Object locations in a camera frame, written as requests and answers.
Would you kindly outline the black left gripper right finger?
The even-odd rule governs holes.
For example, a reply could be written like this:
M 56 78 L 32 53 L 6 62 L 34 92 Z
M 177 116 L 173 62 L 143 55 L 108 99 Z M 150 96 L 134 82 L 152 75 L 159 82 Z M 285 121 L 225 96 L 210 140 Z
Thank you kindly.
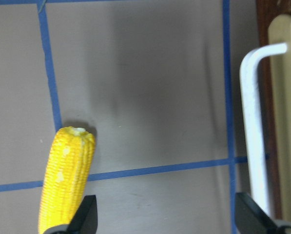
M 291 222 L 271 219 L 247 193 L 236 193 L 234 219 L 241 234 L 291 234 Z

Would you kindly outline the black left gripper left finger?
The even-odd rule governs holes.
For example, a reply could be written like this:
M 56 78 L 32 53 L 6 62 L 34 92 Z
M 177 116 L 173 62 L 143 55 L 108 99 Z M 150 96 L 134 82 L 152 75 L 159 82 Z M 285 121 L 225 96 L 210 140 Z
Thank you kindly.
M 44 234 L 95 234 L 97 228 L 97 198 L 86 195 L 69 224 L 48 228 Z

